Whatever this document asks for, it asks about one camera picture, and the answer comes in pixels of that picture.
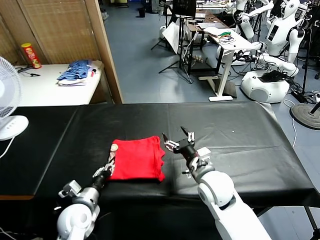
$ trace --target white fan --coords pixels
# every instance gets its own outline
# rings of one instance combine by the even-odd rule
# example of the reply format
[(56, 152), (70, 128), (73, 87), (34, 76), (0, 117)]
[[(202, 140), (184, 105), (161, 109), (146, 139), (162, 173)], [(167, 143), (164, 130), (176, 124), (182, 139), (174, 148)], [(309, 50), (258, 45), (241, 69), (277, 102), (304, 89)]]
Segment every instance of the white fan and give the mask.
[(14, 66), (0, 56), (0, 141), (22, 133), (29, 121), (25, 116), (10, 116), (21, 101), (21, 81)]

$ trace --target floor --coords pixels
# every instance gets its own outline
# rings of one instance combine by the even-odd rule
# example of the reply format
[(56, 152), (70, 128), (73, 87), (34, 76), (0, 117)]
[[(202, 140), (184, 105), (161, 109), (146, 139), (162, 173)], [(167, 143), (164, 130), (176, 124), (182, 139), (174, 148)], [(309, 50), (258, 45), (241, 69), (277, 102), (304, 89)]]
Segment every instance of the floor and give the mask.
[[(158, 74), (178, 57), (162, 47), (157, 46), (154, 50), (150, 50), (158, 41), (159, 29), (165, 24), (165, 17), (159, 18), (157, 14), (146, 13), (145, 18), (138, 18), (139, 7), (140, 3), (130, 3), (129, 8), (106, 8), (109, 18), (104, 24), (124, 102), (209, 102), (208, 97), (212, 97), (213, 92), (207, 82), (198, 81), (192, 76), (194, 83), (188, 84), (181, 72), (172, 69)], [(208, 57), (208, 62), (214, 66), (215, 52), (216, 47), (208, 43), (202, 52), (196, 51), (194, 55), (202, 55), (203, 59)], [(239, 72), (243, 68), (243, 66), (237, 67), (236, 70)], [(301, 84), (303, 71), (300, 69), (295, 77)], [(316, 69), (309, 69), (306, 91), (320, 89), (320, 80), (314, 79), (316, 73)], [(241, 79), (237, 77), (231, 81), (239, 85)], [(234, 101), (249, 101), (239, 87), (236, 88), (238, 98)], [(297, 103), (290, 95), (286, 99)], [(272, 104), (272, 108), (284, 133), (292, 143), (295, 132), (289, 108), (283, 103)], [(307, 129), (298, 123), (295, 127), (297, 138), (294, 150), (313, 184), (320, 190), (319, 132)], [(320, 226), (320, 209), (312, 208), (312, 212)], [(302, 207), (274, 207), (259, 219), (273, 240), (308, 240), (312, 237), (313, 230)]]

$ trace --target blue cloth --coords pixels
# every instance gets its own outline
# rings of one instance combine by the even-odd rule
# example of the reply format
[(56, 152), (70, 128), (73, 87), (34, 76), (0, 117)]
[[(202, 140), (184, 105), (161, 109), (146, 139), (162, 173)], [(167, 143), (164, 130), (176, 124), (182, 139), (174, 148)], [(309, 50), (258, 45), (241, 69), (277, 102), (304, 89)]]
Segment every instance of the blue cloth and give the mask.
[(68, 70), (63, 72), (61, 76), (57, 78), (57, 80), (69, 80), (74, 81), (77, 79), (84, 79), (88, 76), (88, 70), (90, 66), (89, 60), (78, 60), (69, 64)]

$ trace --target red can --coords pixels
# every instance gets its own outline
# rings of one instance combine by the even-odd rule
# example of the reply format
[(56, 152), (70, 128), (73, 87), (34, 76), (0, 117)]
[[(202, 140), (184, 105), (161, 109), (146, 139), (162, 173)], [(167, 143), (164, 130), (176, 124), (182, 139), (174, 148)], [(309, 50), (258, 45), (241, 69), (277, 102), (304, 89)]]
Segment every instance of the red can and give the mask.
[(31, 43), (27, 42), (21, 45), (21, 47), (23, 48), (25, 54), (27, 55), (27, 57), (30, 59), (32, 66), (34, 69), (39, 69), (41, 68), (41, 63), (39, 61), (38, 56), (36, 55)]

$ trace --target round fan base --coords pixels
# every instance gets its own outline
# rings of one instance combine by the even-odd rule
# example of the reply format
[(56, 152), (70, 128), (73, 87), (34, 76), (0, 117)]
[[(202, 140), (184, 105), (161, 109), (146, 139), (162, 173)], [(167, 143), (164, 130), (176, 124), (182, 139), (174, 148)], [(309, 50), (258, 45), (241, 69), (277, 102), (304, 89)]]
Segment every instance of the round fan base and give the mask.
[(21, 134), (28, 126), (25, 116), (8, 116), (0, 120), (0, 141), (12, 139)]
[(320, 130), (320, 109), (311, 114), (312, 106), (309, 104), (296, 104), (290, 108), (291, 117), (301, 125), (314, 130)]

